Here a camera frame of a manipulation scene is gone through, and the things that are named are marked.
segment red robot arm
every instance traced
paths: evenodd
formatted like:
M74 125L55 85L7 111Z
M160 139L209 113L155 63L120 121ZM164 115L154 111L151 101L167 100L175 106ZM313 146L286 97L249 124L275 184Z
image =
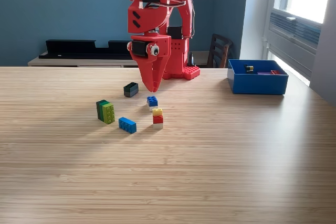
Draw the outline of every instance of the red robot arm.
M142 81L157 92L162 78L193 79L200 69L187 64L192 38L193 0L131 0L128 31L133 34L128 50L138 63ZM173 8L181 14L182 27L170 27Z

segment blue box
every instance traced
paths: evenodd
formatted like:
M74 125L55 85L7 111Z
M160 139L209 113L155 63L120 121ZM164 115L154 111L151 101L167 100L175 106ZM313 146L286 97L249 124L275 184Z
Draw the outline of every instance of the blue box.
M137 126L136 123L127 118L119 118L119 128L123 129L124 131L133 134L137 132L136 126Z
M288 74L274 60L229 60L227 77L234 94L285 94ZM254 66L254 74L244 65ZM278 70L281 74L260 75L258 72Z

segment white lego brick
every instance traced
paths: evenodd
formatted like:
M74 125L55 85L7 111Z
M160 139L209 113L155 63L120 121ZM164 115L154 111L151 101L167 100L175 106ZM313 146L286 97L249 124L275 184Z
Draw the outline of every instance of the white lego brick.
M163 129L163 123L154 123L153 128L157 130Z
M153 112L153 109L158 109L159 106L149 107L149 111Z

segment purple object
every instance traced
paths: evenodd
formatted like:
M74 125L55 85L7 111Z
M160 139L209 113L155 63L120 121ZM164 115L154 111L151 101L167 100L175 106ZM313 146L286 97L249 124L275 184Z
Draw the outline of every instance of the purple object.
M258 74L261 75L261 76L270 76L270 75L272 75L271 72L258 72Z

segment blue plastic bin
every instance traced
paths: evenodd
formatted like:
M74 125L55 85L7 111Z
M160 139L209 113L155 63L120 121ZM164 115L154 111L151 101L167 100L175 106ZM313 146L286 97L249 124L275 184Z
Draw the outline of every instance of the blue plastic bin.
M273 60L229 60L227 77L234 94L285 94L288 74ZM254 66L254 74L244 65ZM281 74L260 75L258 72L278 70Z

